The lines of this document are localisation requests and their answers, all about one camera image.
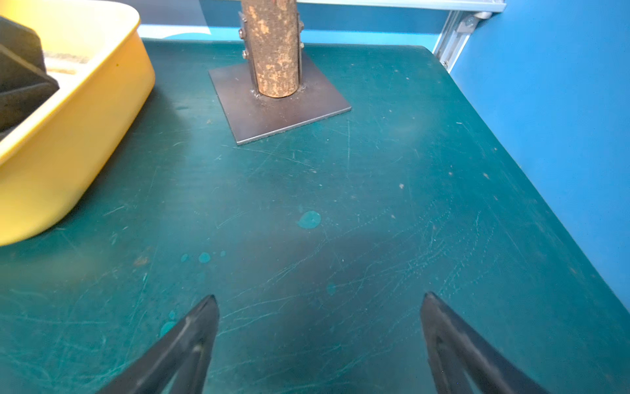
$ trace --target yellow tray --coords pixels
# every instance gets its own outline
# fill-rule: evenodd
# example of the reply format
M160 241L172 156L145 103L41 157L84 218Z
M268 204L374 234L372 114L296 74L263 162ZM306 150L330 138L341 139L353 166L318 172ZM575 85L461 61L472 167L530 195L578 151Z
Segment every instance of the yellow tray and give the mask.
M146 101L155 73L130 6L0 0L0 15L38 33L60 84L0 141L1 246L40 233L74 207Z

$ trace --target green table surface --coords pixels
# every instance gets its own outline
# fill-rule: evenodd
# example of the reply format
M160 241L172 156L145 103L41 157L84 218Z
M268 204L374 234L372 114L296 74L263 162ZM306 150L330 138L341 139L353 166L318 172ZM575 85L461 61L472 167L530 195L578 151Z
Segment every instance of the green table surface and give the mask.
M352 111L236 146L242 44L146 47L94 184L0 248L1 392L93 392L215 294L207 393L433 393L426 291L552 393L630 392L630 315L428 50L308 46Z

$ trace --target scratch mark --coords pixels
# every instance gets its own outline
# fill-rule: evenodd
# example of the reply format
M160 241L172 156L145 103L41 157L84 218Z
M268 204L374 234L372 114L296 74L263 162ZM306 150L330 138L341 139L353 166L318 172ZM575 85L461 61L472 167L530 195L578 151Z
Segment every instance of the scratch mark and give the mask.
M158 173L158 168L159 168L159 166L157 166L157 167L156 167L156 170L153 172L153 178L151 178L151 184L150 184L150 186L149 186L149 191L147 192L147 195L148 195L149 193L151 193L151 189L153 188L153 181L155 181L155 179L156 179L156 174Z
M78 351L88 352L88 353L98 353L99 351L101 351L100 349L90 349L89 347L83 347L80 345L71 344L70 342L66 342L66 341L64 341L64 346L68 346Z
M217 338L220 337L221 335L225 334L225 333L228 333L228 332L231 332L231 331L235 331L235 330L239 330L239 329L241 329L243 327L246 327L246 326L248 326L248 325L250 325L250 324L252 324L254 322L257 322L260 319L266 318L267 316L272 316L272 315L277 315L277 314L278 314L278 312L270 312L270 313L267 313L267 314L262 315L262 316L257 316L256 318L252 318L252 320L250 322L247 322L247 323L245 323L243 325L240 325L238 327L230 328L229 330L225 330L225 331L222 331L222 332L218 333L217 334Z
M409 170L407 170L407 185L408 185L407 190L409 191L409 207L411 208L411 215L415 219L416 210L413 209L413 194L411 193L411 176L409 175Z
M99 322L97 320L77 320L77 321L72 321L72 320L67 320L67 321L62 321L62 320L46 320L46 319L38 319L38 318L34 318L34 317L28 317L28 316L9 316L9 315L0 315L1 319L5 319L5 320L23 320L25 322L36 322L36 323L42 323L42 324L52 324L52 325L90 325L90 324L107 324L107 322Z
M514 241L514 239L512 238L512 235L510 234L510 232L508 231L508 229L503 225L503 222L501 222L499 220L499 217L496 215L496 213L494 212L494 210L492 209L492 207L490 207L490 204L484 200L484 202L486 203L486 205L488 206L488 209L490 210L490 213L492 213L492 216L495 217L496 222L499 224L499 226L501 226L501 228L503 229L503 232L505 232L505 234L508 236L508 238L510 239L510 241L512 242L512 244L514 245L514 247L516 248L516 251L518 252L518 254L520 255L520 257L523 259L523 263L527 264L527 258L525 257L525 255L523 254L523 252L520 251L520 248L518 247L518 245L516 244L516 241ZM530 278L534 279L534 276L532 275L531 272L529 272L529 270L527 269L526 266L519 264L521 266L521 268L526 271Z
M301 162L301 161L297 161L297 160L293 160L293 159L290 159L290 158L286 158L286 157L284 157L284 156L281 156L281 155L279 155L279 154L275 154L275 153L271 153L271 152L259 151L259 150L257 150L257 149L241 148L241 147L239 147L239 146L233 146L233 147L232 147L232 149L238 149L238 150L240 150L240 151L251 151L251 152L259 152L259 153L269 154L269 155L274 156L274 157L277 157L277 158L279 158L279 159L289 160L289 161L292 161L292 162L294 162L294 163L301 164L301 165L303 165L303 166L307 166L307 167L309 167L309 168L315 168L315 167L313 167L313 166L311 166L311 165L309 165L309 164L303 163L303 162Z
M263 380L267 380L267 379L269 379L269 378L271 378L271 377L273 377L273 376L278 376L278 375L281 375L281 374L287 373L287 372L289 372L289 371L290 371L290 370L292 370L292 369L293 369L293 367L289 367L289 368L287 368L287 369L283 369L283 370L282 370L282 371L280 371L280 372L274 372L274 373L271 373L271 374L266 375L266 376L264 376L264 377L262 377L262 378L260 378L260 379L256 379L256 380L254 380L253 382L251 382L251 385L255 385L256 383L259 383L259 382L261 382L261 381L263 381Z
M348 163L346 166L346 178L350 174L350 120L348 120Z
M138 311L138 307L140 306L140 302L142 301L142 295L144 294L144 289L147 287L147 282L148 282L147 277L149 276L149 273L151 272L151 269L153 268L153 264L156 261L158 248L159 248L159 244L156 245L155 252L153 253L153 258L151 259L151 264L149 264L149 269L147 270L147 272L144 274L144 277L142 278L142 281L143 281L142 289L140 290L140 294L138 295L138 300L135 302L134 311L132 312L131 317L129 318L129 325L131 325L131 323L133 322L135 314ZM130 351L131 351L131 345L129 345L129 348L127 349L127 353L125 355L125 362L127 361L127 358L129 357Z
M358 363L362 362L364 358L365 356L359 356L355 358L354 360L350 361L348 364L344 365L341 369L337 371L333 379L339 378L341 375L345 374L347 371L354 368Z
M19 306L20 309L22 310L22 315L26 314L26 308L20 302L17 302L16 300L14 300L14 299L12 299L10 297L5 297L5 296L0 296L0 299L4 299L6 301L9 301L10 303L13 303L13 304Z
M247 177L247 179L249 180L255 173L258 172L258 170L260 170L262 168L263 165L265 165L265 163L267 162L267 160L269 160L269 158L272 156L272 154L275 154L275 151L278 149L278 147L280 146L281 143L284 142L284 139L282 139L280 142L278 142L278 144L276 145L276 147L273 149L273 151L271 152L271 154L268 154L267 157L263 160L262 163L260 163L260 166L256 167L256 169L254 171L251 172L251 174L249 174L249 176Z
M20 367L20 369L25 369L28 370L30 369L30 371L25 371L26 375L28 376L27 379L31 380L33 377L38 380L40 384L44 383L47 386L52 386L52 377L50 376L50 374L48 373L48 371L46 371L46 369L31 364L30 362L24 362L24 361L20 361L18 359L16 359L15 357L13 357L11 354L2 352L1 355L3 357L5 357L6 359L8 359L9 361L11 361L13 364L15 364L16 366Z
M140 316L140 320L138 320L138 324L135 325L135 329L134 329L134 334L131 336L131 340L129 341L129 348L127 349L127 355L129 355L129 351L131 351L131 348L134 344L134 340L135 340L135 333L138 332L138 327L140 327L140 323L142 323L142 319L144 319L144 315L147 314L147 311L144 311L144 313L142 314L142 316Z
M227 301L230 301L232 299L238 298L238 297L242 296L243 294L248 293L248 292L250 292L250 291L252 291L254 289L259 289L261 287L264 287L267 284L269 284L271 281L273 281L271 283L271 286L275 285L276 283L281 281L285 276L287 276L291 271L293 271L296 268L298 268L298 266L300 266L301 263L303 263L303 262L309 260L310 258L312 258L313 256L317 255L319 253L319 251L322 249L322 247L324 247L325 244L327 244L327 241L324 241L324 242L320 243L310 255L304 257L302 260L294 262L294 263L284 267L283 269L279 270L278 272L276 272L271 278L267 279L266 282L261 283L261 284L259 284L257 286L251 287L249 289L243 290L239 294L237 294L234 297L228 299Z
M124 207L125 207L125 206L120 206L120 207L118 207L118 208L116 208L116 209L112 209L111 211L107 212L106 214L103 214L103 216L107 216L107 215L109 215L109 214L113 214L113 213L114 213L114 212L116 212L117 210L119 210L119 209L123 209Z
M79 249L77 249L77 247L72 243L72 241L66 236L66 234L62 231L61 232L61 236L64 237L64 239L68 242L68 244L70 244L70 246L72 247L72 249L74 249L74 251L80 256L80 257L84 257L83 254L81 252L79 252Z
M221 227L223 227L224 224L226 224L227 222L229 222L230 220L236 219L237 217L243 216L245 215L247 212L238 212L236 215L233 215L232 217L227 218L223 223L218 224L215 222L214 226L218 229L220 229Z
M76 309L77 304L79 304L80 300L83 299L83 297L85 297L85 295L89 292L89 290L96 286L97 284L100 283L100 281L102 280L102 278L104 278L105 276L107 276L110 272L113 272L114 270L116 270L117 268L114 268L112 270L109 270L108 272L105 272L103 275L101 275L97 280L94 281L94 283L92 283L92 285L90 285L87 289L85 289L85 291L83 293L81 293L81 295L79 296L79 298L77 298L77 300L74 302L74 305L72 306L72 309L70 310L70 312L68 313L68 319L70 319L70 317L74 314L74 310ZM74 321L71 320L66 320L66 322L70 323L70 325L72 325L73 323L75 323ZM80 324L96 324L96 322L89 322L89 321L83 321ZM46 358L46 361L42 364L42 365L47 365L50 361L50 358L55 354L55 350L57 348L57 345L59 345L59 343L61 342L61 339L63 338L63 336L66 334L66 327L68 326L67 324L65 324L65 322L60 323L62 325L61 330L59 330L59 335L57 336L57 339L55 340L55 342L52 344L52 346L50 346L50 352L48 354L48 357ZM64 347L64 355L60 358L60 363L59 363L59 374L61 373L61 366L64 363L64 357L65 357L65 353L66 353L66 348Z
M270 303L277 303L279 301L286 301L286 300L294 299L294 298L301 297L301 296L308 296L308 295L314 294L316 292L317 291L311 291L311 292L305 293L305 294L296 294L296 295L293 295L293 296L287 296L287 297L278 298L278 299L271 299L269 301L261 301L259 303L255 303L255 304L252 304L252 305L247 305L247 306L245 306L245 307L243 307L241 309L238 309L236 311L230 312L230 313L228 313L225 316L221 316L220 320L223 320L223 319L227 318L228 316L232 316L235 313L239 313L239 312L242 312L244 310L248 310L250 308L254 308L255 306L264 305L264 304L270 304Z
M44 296L43 294L40 294L40 293L35 293L33 291L20 291L20 290L15 290L15 289L10 289L9 291L11 293L17 294L19 296L39 297L39 298L42 298L42 299L45 299L46 301L48 301L48 297L46 297L46 296Z
M248 364L254 364L257 362L262 362L262 361L269 361L269 360L278 360L278 359L294 359L295 357L302 355L302 354L308 354L308 353L312 353L312 352L319 352L319 351L325 351L330 349L329 347L319 347L316 349L309 349L307 351L297 351L297 352L293 352L293 353L289 353L289 354L282 354L279 356L271 356L271 357L259 357L259 358L251 358L248 359L246 361L243 362L239 362L237 364L232 364L232 365L228 365L226 367L222 367L216 370L211 370L208 372L208 376L209 377L215 377L217 375L220 375L222 373L228 372L228 371L232 371L240 366L244 366L244 365L248 365Z

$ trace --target wooden post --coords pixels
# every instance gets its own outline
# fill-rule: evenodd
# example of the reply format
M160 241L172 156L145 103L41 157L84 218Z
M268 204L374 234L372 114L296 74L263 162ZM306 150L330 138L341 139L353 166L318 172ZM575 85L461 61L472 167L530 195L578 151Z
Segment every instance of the wooden post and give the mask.
M246 40L258 91L289 96L299 87L297 4L295 0L241 0Z

